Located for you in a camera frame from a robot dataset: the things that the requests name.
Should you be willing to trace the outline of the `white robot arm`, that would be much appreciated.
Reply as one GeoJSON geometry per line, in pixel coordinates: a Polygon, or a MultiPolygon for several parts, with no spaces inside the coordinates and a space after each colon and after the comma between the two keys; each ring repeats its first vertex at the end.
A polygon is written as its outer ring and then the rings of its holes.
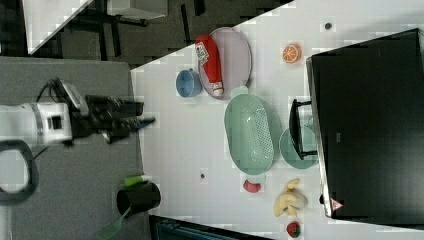
{"type": "Polygon", "coordinates": [[[25,103],[1,106],[1,141],[21,140],[29,147],[64,144],[102,135],[112,144],[153,124],[154,117],[139,119],[143,102],[87,95],[84,109],[72,103],[25,103]]]}

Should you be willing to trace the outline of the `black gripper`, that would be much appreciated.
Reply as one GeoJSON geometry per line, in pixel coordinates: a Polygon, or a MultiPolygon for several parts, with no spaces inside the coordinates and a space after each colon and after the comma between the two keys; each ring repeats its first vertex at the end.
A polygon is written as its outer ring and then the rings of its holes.
{"type": "Polygon", "coordinates": [[[72,139],[102,135],[107,144],[120,141],[155,122],[155,118],[138,119],[143,102],[114,97],[87,95],[89,113],[83,116],[70,110],[72,139]]]}

